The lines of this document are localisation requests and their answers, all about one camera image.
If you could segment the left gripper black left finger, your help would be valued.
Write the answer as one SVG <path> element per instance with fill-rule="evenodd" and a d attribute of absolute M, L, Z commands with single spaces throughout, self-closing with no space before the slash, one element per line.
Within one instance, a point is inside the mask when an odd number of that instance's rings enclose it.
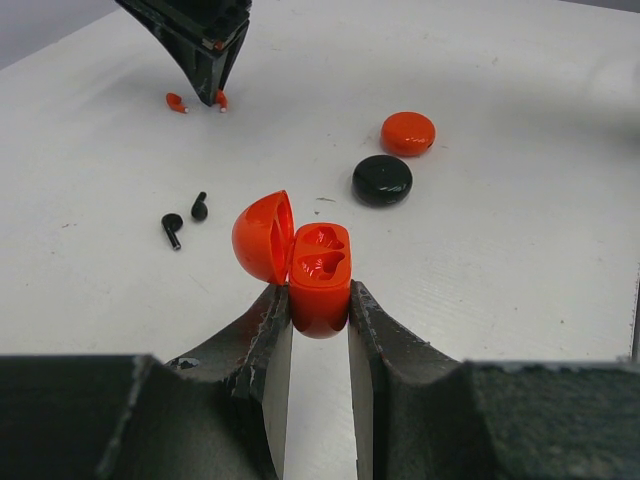
<path fill-rule="evenodd" d="M 169 362 L 147 354 L 1 359 L 5 479 L 280 479 L 289 292 Z"/>

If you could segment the black earbud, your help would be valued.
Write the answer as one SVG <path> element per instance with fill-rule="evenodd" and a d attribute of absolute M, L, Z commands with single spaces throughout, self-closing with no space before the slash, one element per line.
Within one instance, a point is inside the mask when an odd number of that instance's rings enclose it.
<path fill-rule="evenodd" d="M 208 207 L 206 205 L 207 193 L 202 191 L 196 197 L 191 207 L 191 217 L 198 222 L 202 222 L 208 217 Z"/>
<path fill-rule="evenodd" d="M 183 227 L 183 219 L 177 213 L 167 213 L 161 218 L 161 226 L 174 251 L 181 249 L 177 232 Z"/>

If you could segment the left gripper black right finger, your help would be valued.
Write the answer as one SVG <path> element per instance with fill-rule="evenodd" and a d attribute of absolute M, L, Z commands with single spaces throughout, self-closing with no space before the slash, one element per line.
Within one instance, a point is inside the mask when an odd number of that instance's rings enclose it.
<path fill-rule="evenodd" d="M 463 361 L 359 281 L 348 346 L 361 479 L 635 479 L 639 367 Z"/>

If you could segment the black earbud charging case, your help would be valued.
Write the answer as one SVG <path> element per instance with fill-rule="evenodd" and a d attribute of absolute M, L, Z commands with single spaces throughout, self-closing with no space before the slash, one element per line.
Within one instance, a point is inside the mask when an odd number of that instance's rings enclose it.
<path fill-rule="evenodd" d="M 413 187 L 413 174 L 401 159 L 387 154 L 369 156 L 354 168 L 353 194 L 364 204 L 383 207 L 403 201 Z"/>

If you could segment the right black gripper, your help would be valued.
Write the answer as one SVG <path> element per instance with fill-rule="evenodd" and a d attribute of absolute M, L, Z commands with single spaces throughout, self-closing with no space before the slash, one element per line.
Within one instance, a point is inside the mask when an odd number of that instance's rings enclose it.
<path fill-rule="evenodd" d="M 205 45 L 214 50 L 225 47 L 226 56 L 220 76 L 220 56 L 206 48 L 147 1 L 116 1 L 116 4 L 146 28 L 164 47 L 184 73 L 198 99 L 207 106 L 216 103 L 216 95 L 226 86 L 249 28 L 250 0 L 204 1 Z"/>

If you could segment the orange charging case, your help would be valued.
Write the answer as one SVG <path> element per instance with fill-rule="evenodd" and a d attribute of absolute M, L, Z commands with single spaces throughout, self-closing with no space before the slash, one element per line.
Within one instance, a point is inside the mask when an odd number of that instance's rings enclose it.
<path fill-rule="evenodd" d="M 288 287 L 291 319 L 300 333 L 326 339 L 345 327 L 352 280 L 345 227 L 326 222 L 296 227 L 289 196 L 280 190 L 237 217 L 232 246 L 251 276 Z"/>
<path fill-rule="evenodd" d="M 383 122 L 380 130 L 381 146 L 396 156 L 421 156 L 435 140 L 435 125 L 418 112 L 396 112 Z"/>

